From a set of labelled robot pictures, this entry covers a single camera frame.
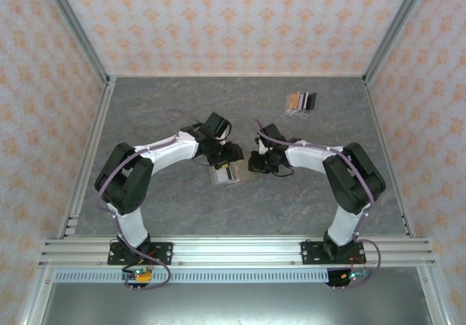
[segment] black mounting plate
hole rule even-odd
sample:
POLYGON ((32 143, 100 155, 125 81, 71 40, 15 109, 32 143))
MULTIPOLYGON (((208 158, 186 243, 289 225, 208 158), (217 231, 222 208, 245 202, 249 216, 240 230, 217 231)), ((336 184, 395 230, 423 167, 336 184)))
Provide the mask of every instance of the black mounting plate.
POLYGON ((344 255, 335 256, 334 260, 324 251, 323 241, 306 240, 301 243, 301 259, 303 265, 355 265, 362 263, 354 259, 350 260, 350 255, 361 258, 366 263, 366 253, 363 243, 354 243, 345 251, 344 255))
MULTIPOLYGON (((155 259, 164 262, 166 265, 172 264, 173 243, 154 243, 149 245, 149 251, 155 250, 151 256, 155 259)), ((110 252, 108 253, 108 265, 149 265, 151 261, 145 259, 139 263, 140 257, 135 257, 126 247, 125 244, 119 241, 110 244, 110 252)))

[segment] gray marble table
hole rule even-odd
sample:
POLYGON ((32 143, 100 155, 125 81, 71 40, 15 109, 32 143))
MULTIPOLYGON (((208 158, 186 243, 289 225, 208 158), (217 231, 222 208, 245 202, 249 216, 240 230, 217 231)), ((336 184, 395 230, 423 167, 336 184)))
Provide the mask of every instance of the gray marble table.
MULTIPOLYGON (((325 145, 360 143, 387 182, 362 233, 405 233, 361 79, 126 77, 116 80, 76 234, 116 233, 111 217, 95 207, 94 180, 118 143, 135 146, 171 136, 163 114, 172 108, 189 111, 199 120, 206 120, 212 111, 224 116, 233 124, 229 139, 246 155, 256 148, 254 118, 263 125, 275 123, 287 138, 325 145), (286 95, 296 90, 318 93, 316 109, 307 120, 283 114, 286 95)), ((172 122, 178 127, 192 124, 176 115, 172 122)), ((152 235, 320 235, 335 211, 336 201, 323 174, 296 169, 286 178, 259 174, 253 181, 213 187, 208 168, 186 160, 152 177, 142 214, 152 235)))

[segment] orange floral wallpaper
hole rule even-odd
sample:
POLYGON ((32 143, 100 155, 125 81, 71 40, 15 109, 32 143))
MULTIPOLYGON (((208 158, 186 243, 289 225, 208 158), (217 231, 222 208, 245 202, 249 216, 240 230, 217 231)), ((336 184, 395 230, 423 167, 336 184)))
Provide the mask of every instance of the orange floral wallpaper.
POLYGON ((402 0, 69 0, 109 74, 358 74, 402 0))
POLYGON ((17 324, 102 89, 53 0, 0 0, 0 318, 17 324))
POLYGON ((416 233, 433 238, 465 320, 466 0, 420 0, 370 89, 416 233))

